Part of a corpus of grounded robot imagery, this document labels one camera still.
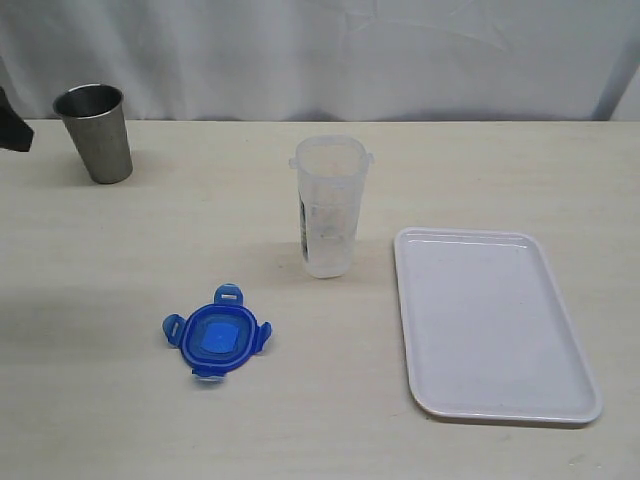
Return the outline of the stainless steel cup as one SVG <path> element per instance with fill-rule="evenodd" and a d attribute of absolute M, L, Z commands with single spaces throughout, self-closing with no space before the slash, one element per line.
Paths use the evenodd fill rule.
<path fill-rule="evenodd" d="M 53 102 L 90 178 L 115 184 L 133 173 L 123 112 L 124 95 L 106 84 L 76 86 Z"/>

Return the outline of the blue container lid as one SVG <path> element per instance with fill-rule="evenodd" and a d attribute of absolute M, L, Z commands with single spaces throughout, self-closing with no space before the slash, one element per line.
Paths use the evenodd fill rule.
<path fill-rule="evenodd" d="M 260 354 L 272 335 L 268 322 L 260 324 L 244 306 L 244 295 L 232 283 L 220 285 L 212 302 L 188 318 L 167 316 L 162 330 L 169 345 L 178 349 L 199 381 L 221 382 L 227 373 Z"/>

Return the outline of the clear plastic tall container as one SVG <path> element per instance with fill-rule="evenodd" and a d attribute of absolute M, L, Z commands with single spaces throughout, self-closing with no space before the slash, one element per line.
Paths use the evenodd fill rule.
<path fill-rule="evenodd" d="M 347 135 L 300 142 L 289 160 L 297 172 L 303 265 L 314 278 L 350 268 L 366 176 L 373 155 Z"/>

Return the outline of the white rectangular tray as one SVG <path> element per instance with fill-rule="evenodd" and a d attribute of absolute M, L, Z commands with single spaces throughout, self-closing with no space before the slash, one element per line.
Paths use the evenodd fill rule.
<path fill-rule="evenodd" d="M 587 425 L 603 400 L 539 243 L 408 227 L 394 240 L 410 392 L 478 422 Z"/>

